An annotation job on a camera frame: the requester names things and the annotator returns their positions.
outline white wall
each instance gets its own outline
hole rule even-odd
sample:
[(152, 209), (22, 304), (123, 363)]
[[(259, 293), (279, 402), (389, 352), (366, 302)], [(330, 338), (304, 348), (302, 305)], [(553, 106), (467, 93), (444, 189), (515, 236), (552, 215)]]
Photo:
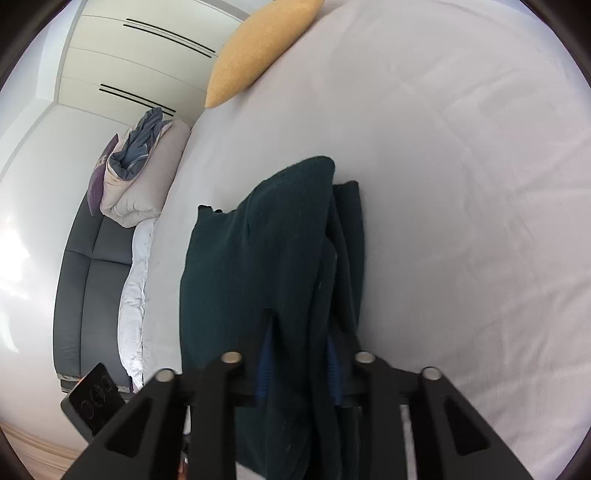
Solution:
[(0, 182), (0, 420), (70, 448), (85, 443), (60, 410), (53, 368), (61, 258), (98, 155), (126, 128), (53, 105)]
[(83, 0), (72, 0), (31, 42), (0, 91), (0, 181), (28, 132), (57, 99), (63, 51)]
[(0, 138), (37, 95), (37, 73), (47, 28), (31, 42), (0, 91)]

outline white wardrobe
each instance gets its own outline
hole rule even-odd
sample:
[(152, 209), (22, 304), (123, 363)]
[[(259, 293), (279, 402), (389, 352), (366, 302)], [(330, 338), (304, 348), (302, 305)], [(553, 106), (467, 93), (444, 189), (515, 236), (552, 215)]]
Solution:
[(61, 74), (59, 103), (133, 125), (149, 108), (193, 126), (220, 49), (246, 18), (213, 0), (88, 0)]

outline black metal bracket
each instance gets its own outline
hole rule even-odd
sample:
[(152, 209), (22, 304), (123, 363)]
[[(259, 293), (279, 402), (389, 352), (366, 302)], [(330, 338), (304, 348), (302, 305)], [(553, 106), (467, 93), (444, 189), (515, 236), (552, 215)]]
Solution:
[[(99, 364), (62, 403), (79, 431), (92, 436), (63, 479), (175, 479), (190, 407), (189, 480), (235, 480), (234, 408), (264, 407), (258, 374), (272, 362), (273, 325), (269, 314), (253, 339), (203, 370), (161, 370), (126, 406), (116, 389), (107, 389), (108, 374)], [(419, 480), (531, 480), (439, 369), (415, 374), (392, 368), (338, 331), (331, 331), (326, 354), (339, 379), (335, 408), (362, 410), (359, 480), (407, 478), (403, 405), (410, 411)], [(84, 402), (94, 405), (92, 418)]]

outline purple pillow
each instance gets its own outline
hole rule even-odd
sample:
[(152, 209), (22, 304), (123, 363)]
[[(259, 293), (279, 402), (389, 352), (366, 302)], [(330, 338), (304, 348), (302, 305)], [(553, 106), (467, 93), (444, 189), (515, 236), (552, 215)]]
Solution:
[(86, 193), (86, 199), (88, 200), (88, 208), (90, 214), (95, 216), (100, 209), (100, 201), (103, 199), (103, 181), (105, 179), (105, 169), (107, 168), (107, 159), (109, 155), (113, 153), (113, 150), (119, 143), (119, 135), (115, 134), (109, 144), (103, 150), (103, 153), (99, 157), (99, 161), (95, 165), (95, 169), (92, 171), (90, 176), (90, 182), (88, 182), (88, 192)]

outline mattress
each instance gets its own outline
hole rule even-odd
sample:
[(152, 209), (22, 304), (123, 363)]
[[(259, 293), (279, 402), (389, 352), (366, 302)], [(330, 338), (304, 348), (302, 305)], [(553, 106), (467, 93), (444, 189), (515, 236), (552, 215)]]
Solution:
[(537, 480), (591, 426), (591, 91), (509, 0), (349, 0), (193, 128), (154, 231), (144, 373), (180, 370), (199, 205), (327, 155), (358, 180), (362, 345), (441, 367)]

